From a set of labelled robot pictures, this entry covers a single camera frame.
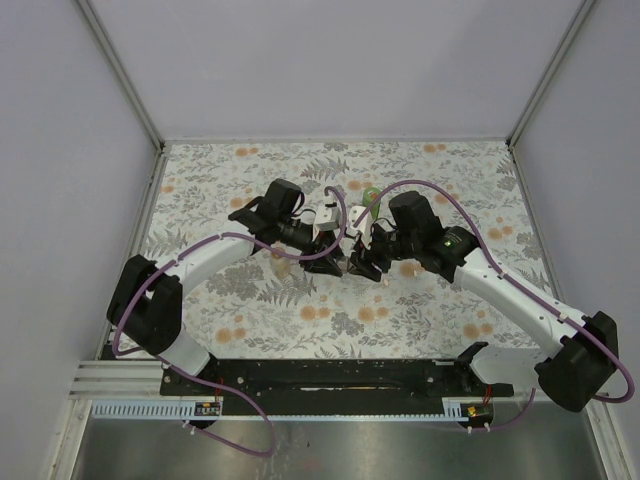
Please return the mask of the clear pill bottle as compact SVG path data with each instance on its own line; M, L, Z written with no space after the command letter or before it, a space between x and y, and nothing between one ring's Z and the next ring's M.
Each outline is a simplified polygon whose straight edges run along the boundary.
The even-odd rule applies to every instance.
M272 254L270 266L277 279L283 280L291 274L291 261L288 258Z

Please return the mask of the green bottle cap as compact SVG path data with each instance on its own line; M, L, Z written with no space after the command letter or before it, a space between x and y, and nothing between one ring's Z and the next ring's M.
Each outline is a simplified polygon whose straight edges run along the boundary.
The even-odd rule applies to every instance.
M375 201L381 190L376 187L367 187L362 192L362 204L368 206Z

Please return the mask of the grey weekly pill organizer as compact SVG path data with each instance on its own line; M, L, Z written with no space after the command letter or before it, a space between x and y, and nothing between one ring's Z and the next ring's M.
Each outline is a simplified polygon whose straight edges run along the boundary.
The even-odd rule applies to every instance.
M338 262L342 271L347 272L350 268L350 259L348 257L343 257Z

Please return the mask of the green pill bottle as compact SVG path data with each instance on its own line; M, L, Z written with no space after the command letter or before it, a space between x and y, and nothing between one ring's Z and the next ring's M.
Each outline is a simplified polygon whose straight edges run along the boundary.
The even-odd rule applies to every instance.
M379 217L380 211L380 203L379 202L370 202L366 205L366 208L369 210L373 220L377 220Z

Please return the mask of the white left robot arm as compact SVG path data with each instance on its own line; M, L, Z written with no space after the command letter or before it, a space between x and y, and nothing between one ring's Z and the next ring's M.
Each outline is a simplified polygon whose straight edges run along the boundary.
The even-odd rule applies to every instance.
M218 271L276 243L293 248L290 257L304 266L327 266L340 272L332 259L347 226L348 210L340 192L329 186L312 223L297 214L305 196L300 187L276 179L267 192L232 212L221 233L203 238L158 265L138 254L124 265L106 318L115 327L114 355L122 355L120 337L127 336L144 351L182 373L182 383L196 395L216 386L214 357L187 332L183 300Z

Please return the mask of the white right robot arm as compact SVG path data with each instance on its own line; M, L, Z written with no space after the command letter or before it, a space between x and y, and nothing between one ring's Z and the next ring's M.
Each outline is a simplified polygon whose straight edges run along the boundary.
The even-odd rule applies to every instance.
M394 227L375 224L368 208L354 206L348 225L357 231L350 271L379 281L395 260L413 259L447 282L469 291L523 330L533 349L477 342L460 354L465 365L455 383L475 396L489 385L541 389L560 407L580 412L617 371L616 322L606 313L572 308L490 259L477 235L443 227L429 201L416 191L389 203Z

